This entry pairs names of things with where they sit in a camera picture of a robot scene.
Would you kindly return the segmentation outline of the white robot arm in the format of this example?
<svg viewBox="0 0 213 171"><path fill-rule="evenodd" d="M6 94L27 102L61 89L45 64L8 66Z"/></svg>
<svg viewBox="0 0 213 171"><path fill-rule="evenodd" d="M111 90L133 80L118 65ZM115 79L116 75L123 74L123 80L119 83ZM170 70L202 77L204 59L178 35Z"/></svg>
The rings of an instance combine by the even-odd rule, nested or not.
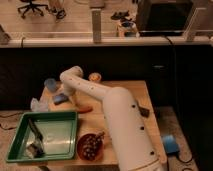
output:
<svg viewBox="0 0 213 171"><path fill-rule="evenodd" d="M76 90L99 100L106 118L120 171L165 171L132 93L123 87L109 87L83 79L74 66L60 74L63 92Z"/></svg>

